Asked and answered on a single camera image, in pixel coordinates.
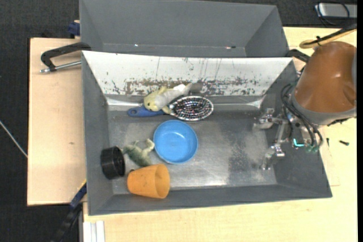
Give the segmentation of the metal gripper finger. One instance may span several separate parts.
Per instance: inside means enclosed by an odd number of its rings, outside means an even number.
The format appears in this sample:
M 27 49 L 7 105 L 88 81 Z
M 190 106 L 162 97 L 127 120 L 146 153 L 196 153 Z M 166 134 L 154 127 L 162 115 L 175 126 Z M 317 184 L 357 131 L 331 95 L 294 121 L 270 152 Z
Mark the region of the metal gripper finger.
M 275 117 L 275 110 L 273 108 L 267 108 L 261 115 L 255 118 L 252 128 L 254 130 L 269 129 L 274 124 L 282 124 L 282 118 L 280 116 Z
M 284 159 L 285 159 L 285 152 L 283 151 L 281 145 L 273 144 L 265 152 L 260 168 L 262 170 L 270 170 L 275 164 Z

